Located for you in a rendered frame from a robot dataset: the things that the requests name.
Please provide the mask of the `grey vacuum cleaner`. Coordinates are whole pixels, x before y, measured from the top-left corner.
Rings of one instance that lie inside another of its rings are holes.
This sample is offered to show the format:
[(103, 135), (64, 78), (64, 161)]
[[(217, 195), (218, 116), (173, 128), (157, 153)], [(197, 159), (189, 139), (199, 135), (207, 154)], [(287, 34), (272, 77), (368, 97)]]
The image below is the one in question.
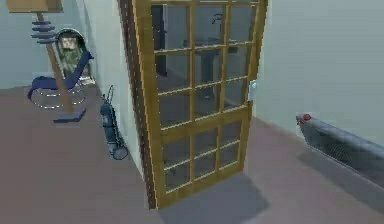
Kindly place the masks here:
[(100, 107), (101, 122), (110, 157), (114, 160), (123, 160), (128, 156), (128, 149), (118, 130), (116, 113), (112, 106), (113, 91), (114, 86), (111, 85), (108, 93), (102, 95), (103, 103)]

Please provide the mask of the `grey pedestal sink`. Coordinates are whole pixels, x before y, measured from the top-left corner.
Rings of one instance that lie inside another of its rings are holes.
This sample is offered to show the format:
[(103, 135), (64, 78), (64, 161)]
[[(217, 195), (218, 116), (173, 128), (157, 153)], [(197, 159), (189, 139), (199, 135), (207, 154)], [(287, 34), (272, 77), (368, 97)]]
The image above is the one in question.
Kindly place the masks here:
[[(210, 19), (210, 26), (206, 30), (201, 25), (196, 25), (200, 35), (194, 35), (196, 47), (208, 45), (220, 45), (224, 43), (224, 25), (222, 24), (222, 13), (216, 13)], [(197, 84), (208, 84), (217, 81), (220, 78), (220, 68), (214, 69), (214, 61), (220, 56), (220, 49), (207, 49), (195, 52), (195, 56), (200, 59), (200, 74), (196, 78)], [(216, 85), (202, 87), (197, 89), (197, 95), (200, 99), (212, 99), (217, 95), (219, 88)]]

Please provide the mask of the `blue lounge chair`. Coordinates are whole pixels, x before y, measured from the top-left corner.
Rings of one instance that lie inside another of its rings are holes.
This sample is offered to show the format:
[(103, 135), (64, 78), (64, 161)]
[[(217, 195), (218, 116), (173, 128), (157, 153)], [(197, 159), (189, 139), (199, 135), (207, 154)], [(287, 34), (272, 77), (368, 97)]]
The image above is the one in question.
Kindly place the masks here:
[[(66, 77), (64, 79), (64, 84), (67, 90), (72, 92), (72, 89), (76, 86), (79, 85), (79, 79), (82, 75), (82, 72), (88, 62), (93, 59), (92, 54), (89, 51), (84, 51), (78, 60), (78, 63), (76, 65), (76, 68), (74, 69), (73, 73)], [(31, 88), (29, 89), (27, 93), (27, 98), (29, 101), (31, 101), (34, 105), (36, 105), (39, 108), (42, 109), (57, 109), (61, 108), (61, 105), (44, 105), (44, 104), (38, 104), (36, 101), (32, 100), (33, 93), (35, 91), (39, 91), (40, 89), (45, 89), (45, 90), (57, 90), (57, 84), (56, 84), (56, 79), (53, 77), (47, 77), (47, 76), (39, 76), (36, 77), (32, 81)]]

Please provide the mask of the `wooden glass-paned room door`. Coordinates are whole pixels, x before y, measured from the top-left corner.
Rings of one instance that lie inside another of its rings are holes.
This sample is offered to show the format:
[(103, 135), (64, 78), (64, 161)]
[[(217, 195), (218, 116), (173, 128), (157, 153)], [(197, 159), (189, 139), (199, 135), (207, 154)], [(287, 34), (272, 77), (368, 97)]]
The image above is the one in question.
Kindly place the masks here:
[[(155, 206), (167, 207), (242, 171), (268, 0), (133, 0)], [(196, 47), (222, 13), (224, 43)], [(220, 49), (212, 99), (200, 99), (200, 59)]]

